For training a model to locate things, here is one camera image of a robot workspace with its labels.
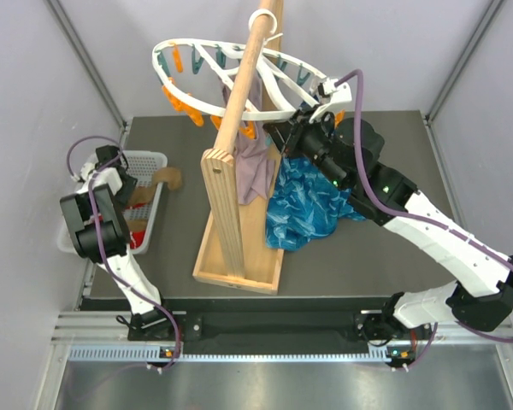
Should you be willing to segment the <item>brown sock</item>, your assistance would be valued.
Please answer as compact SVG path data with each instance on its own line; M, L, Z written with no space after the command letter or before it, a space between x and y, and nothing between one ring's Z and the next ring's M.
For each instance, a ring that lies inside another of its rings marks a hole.
M178 190L182 186L181 171L175 167L162 167L152 175L150 185L138 186L135 188L127 207L130 208L137 203L150 203L157 191L159 184L165 184L169 190Z

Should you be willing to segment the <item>white oval clip hanger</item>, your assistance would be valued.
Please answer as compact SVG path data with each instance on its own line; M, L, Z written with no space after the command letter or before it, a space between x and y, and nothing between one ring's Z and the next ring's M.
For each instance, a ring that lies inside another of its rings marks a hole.
M243 123L278 122L291 118L296 106L284 89L291 91L310 108L310 122L324 114L338 114L352 101L351 89L340 79L326 76L319 69L268 44L280 38L279 22L270 7L262 6L251 15L250 37L244 44L200 38L172 38L157 44L151 54L152 67L162 93L173 109L186 114L197 126L209 115L218 127L221 120L236 119ZM206 67L230 91L233 102L205 102L175 84L168 67L174 61L178 73L183 71L180 50L191 52L192 73Z

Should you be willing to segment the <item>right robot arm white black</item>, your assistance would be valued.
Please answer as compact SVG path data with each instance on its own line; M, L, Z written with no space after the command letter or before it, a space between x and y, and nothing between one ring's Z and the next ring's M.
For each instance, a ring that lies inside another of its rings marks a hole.
M427 324L457 322L475 335L492 332L513 311L513 255L486 246L439 211L416 183L380 163L384 138L359 115L337 122L330 112L311 120L299 110L264 131L285 157L304 157L364 218L413 243L454 281L420 292L398 292L360 332L377 339L403 337Z

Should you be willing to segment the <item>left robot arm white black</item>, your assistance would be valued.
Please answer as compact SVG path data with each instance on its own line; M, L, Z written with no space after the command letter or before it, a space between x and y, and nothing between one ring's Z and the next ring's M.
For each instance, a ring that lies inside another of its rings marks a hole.
M144 275L130 248L131 236L123 210L135 192L120 147L96 149L96 160L72 173L81 187L60 199L62 216L75 252L107 271L126 297L131 318L116 320L136 341L180 341L175 316L162 304L162 295Z

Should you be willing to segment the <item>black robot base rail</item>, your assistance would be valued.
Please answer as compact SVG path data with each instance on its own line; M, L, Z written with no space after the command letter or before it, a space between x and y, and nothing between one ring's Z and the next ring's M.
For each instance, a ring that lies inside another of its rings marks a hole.
M413 359L416 344L426 342L433 323L427 319L411 330L393 319L385 297L241 297L170 298L164 302L180 329L180 341L171 343L163 357L203 358L222 355L281 356L365 354L372 348L407 345ZM84 312L126 316L127 300L88 298Z

